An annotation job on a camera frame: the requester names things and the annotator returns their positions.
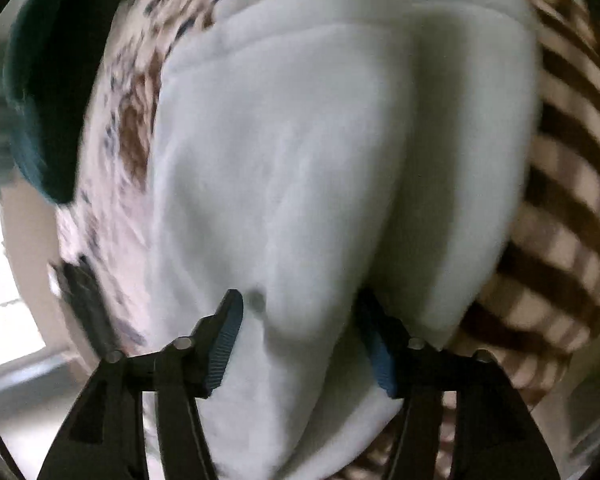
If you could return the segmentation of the floral bed blanket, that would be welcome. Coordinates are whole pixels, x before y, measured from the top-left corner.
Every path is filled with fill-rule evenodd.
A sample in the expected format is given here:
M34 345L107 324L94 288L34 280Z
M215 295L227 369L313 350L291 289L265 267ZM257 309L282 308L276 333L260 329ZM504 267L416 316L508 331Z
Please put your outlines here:
M60 254L90 262L122 346L145 353L150 155L161 75L178 40L220 0L126 0L87 105L76 197L58 212ZM539 47L539 110L520 200L494 270L445 348L491 351L528 405L600 333L600 22L584 0L528 0ZM388 424L324 479L377 479Z

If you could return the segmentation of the light green fleece pants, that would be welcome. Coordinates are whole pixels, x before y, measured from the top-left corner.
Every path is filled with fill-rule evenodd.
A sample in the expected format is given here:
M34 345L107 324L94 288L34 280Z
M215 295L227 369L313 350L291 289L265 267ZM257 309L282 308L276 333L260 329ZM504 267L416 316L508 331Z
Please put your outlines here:
M494 270L539 110L528 0L220 0L161 75L148 342L245 317L200 417L222 479L324 479L398 412L364 283L437 347Z

